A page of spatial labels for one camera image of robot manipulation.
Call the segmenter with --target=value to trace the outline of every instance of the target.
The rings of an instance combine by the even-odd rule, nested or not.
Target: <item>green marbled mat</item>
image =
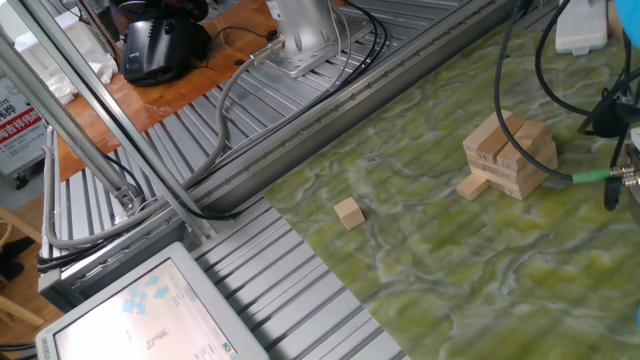
[[[502,36],[477,41],[267,199],[411,359],[640,359],[640,230],[624,204],[604,210],[602,184],[547,179],[525,201],[455,192],[469,174],[462,140],[494,111]],[[547,122],[561,171],[607,166],[614,143],[578,135],[581,118],[540,89],[538,39],[513,35],[504,108]],[[543,61],[562,98],[591,108],[623,54],[614,43],[583,58],[549,49]],[[349,196],[367,221],[346,232],[333,206]]]

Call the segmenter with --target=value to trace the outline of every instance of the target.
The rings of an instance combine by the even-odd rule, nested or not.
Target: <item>jenga tower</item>
[[[529,154],[551,169],[558,168],[556,144],[545,123],[522,120],[508,111],[503,111],[502,115],[509,131]],[[547,177],[509,143],[495,113],[462,145],[467,152],[471,175],[458,185],[457,190],[460,196],[469,200],[474,200],[488,187],[523,200]]]

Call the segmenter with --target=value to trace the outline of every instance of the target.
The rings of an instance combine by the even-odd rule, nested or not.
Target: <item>green cable connector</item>
[[[571,175],[574,184],[587,184],[593,182],[602,182],[611,177],[611,169],[604,168],[598,170],[585,171]]]

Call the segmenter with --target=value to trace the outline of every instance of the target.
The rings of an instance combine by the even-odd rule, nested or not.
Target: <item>red sign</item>
[[[10,140],[22,131],[30,128],[42,120],[34,108],[29,108],[22,114],[0,125],[0,144]]]

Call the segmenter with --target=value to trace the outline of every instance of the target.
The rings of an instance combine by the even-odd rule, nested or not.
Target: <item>metal rod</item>
[[[133,204],[135,187],[104,158],[102,152],[87,137],[67,109],[53,95],[47,85],[31,69],[13,47],[13,42],[0,33],[0,68],[24,93],[36,110],[69,144],[74,153],[102,182],[105,188],[127,208]]]
[[[102,84],[78,49],[39,1],[9,0],[13,9],[49,52],[85,100],[116,136],[122,147],[159,187],[186,225],[205,241],[215,231],[208,222],[191,216],[184,206],[199,211],[189,194],[173,176],[160,156],[140,134],[111,93]]]

